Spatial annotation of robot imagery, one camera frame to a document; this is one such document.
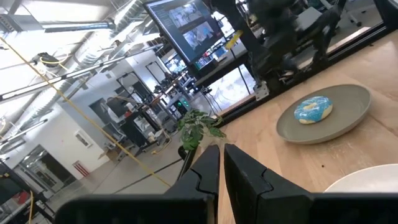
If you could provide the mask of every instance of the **gray floor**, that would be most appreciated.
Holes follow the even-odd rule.
[[[372,27],[381,22],[376,9],[370,9],[365,14],[359,13],[355,15],[358,20],[363,22],[363,27]],[[343,19],[339,26],[340,30],[337,36],[333,38],[331,44],[360,29],[347,19]],[[305,61],[311,56],[312,49],[308,49],[297,57],[297,61]],[[191,105],[209,114],[214,114],[225,110],[248,96],[253,92],[254,80],[244,65],[240,69],[249,91],[241,78],[239,69],[235,69],[210,86],[213,91],[207,98],[200,93],[194,96]],[[183,164],[177,153],[177,149],[181,145],[179,138],[179,134],[173,136],[172,142],[159,154],[152,155],[147,152],[138,156],[138,159],[150,169],[154,171],[161,169],[161,171],[157,172],[157,175],[170,185],[175,182]],[[86,194],[162,194],[166,190],[166,185],[154,177],[148,177],[148,173],[135,161],[125,157],[121,162],[109,161],[92,172],[89,177],[65,187],[50,199],[49,205],[54,210],[57,210],[65,202]]]

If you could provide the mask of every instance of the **potted plant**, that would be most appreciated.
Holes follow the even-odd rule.
[[[181,131],[182,148],[184,150],[195,150],[204,134],[209,136],[224,138],[226,135],[218,128],[222,119],[214,119],[208,113],[200,110],[191,110],[178,122],[178,130]]]

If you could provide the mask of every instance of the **video feed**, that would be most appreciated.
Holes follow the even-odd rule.
[[[184,33],[184,38],[193,50],[196,50],[204,41],[213,37],[214,31],[208,22],[204,22],[192,30]]]
[[[182,7],[176,7],[175,9],[170,10],[169,16],[174,25],[179,28],[194,21],[195,19],[201,18],[203,15],[198,10],[195,3],[189,3]]]

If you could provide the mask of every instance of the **floor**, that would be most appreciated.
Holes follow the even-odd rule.
[[[366,14],[359,14],[358,19],[366,19],[363,21],[363,26],[369,27],[381,21],[378,13],[371,10]],[[358,28],[349,22],[347,24],[342,22],[340,33],[334,37],[333,42],[338,42],[356,30]],[[315,76],[306,84],[294,88],[295,94],[290,91],[278,96],[277,99],[233,121],[224,127],[228,141],[245,149],[250,155],[279,174],[311,191],[325,190],[335,179],[363,167],[397,162],[398,154],[395,155],[392,152],[392,143],[398,143],[398,138],[395,137],[395,131],[398,130],[398,121],[391,119],[394,113],[396,114],[393,109],[398,108],[398,103],[396,103],[398,92],[394,90],[398,83],[395,83],[391,78],[394,75],[391,71],[397,70],[398,66],[394,63],[398,55],[396,50],[398,42],[389,41],[388,38],[398,39],[398,34],[386,37],[375,43],[374,47],[369,47],[357,53]],[[310,53],[304,52],[301,60],[307,60],[310,56]],[[378,67],[380,65],[383,66],[382,72]],[[249,96],[253,93],[254,80],[244,65],[240,67],[240,70],[236,69],[212,84],[210,87],[213,91],[210,95],[206,97],[201,94],[195,96],[191,102],[192,106],[214,114]],[[375,99],[378,99],[375,100],[371,111],[374,116],[366,118],[359,128],[349,133],[347,136],[350,136],[351,139],[343,136],[325,145],[312,147],[314,150],[308,151],[303,149],[305,147],[286,145],[275,135],[273,132],[275,121],[281,111],[288,107],[294,99],[307,92],[334,83],[366,85],[372,89]],[[369,142],[368,147],[358,140],[364,137],[369,138],[373,134],[377,141]],[[152,155],[148,152],[138,157],[140,161],[154,170],[170,185],[177,179],[183,164],[177,154],[177,148],[180,146],[179,137],[178,133],[174,135],[172,142],[159,154]],[[377,147],[379,151],[373,153],[360,149],[361,147],[368,149],[371,146]],[[333,151],[334,153],[322,153],[323,151]],[[326,168],[319,168],[319,158],[322,158],[322,164]],[[341,164],[342,167],[334,168],[331,164],[336,162]],[[297,175],[295,171],[300,169],[303,172]],[[149,176],[136,162],[125,157],[121,162],[109,161],[92,172],[89,177],[64,188],[50,199],[49,204],[54,210],[57,210],[68,200],[86,194],[162,194],[167,189],[166,185]],[[225,194],[225,186],[221,184],[220,190],[220,203],[225,205],[220,206],[220,223],[233,223],[228,194]]]

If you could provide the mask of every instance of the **white plate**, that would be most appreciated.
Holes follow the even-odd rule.
[[[398,164],[353,172],[337,180],[325,192],[398,192]]]

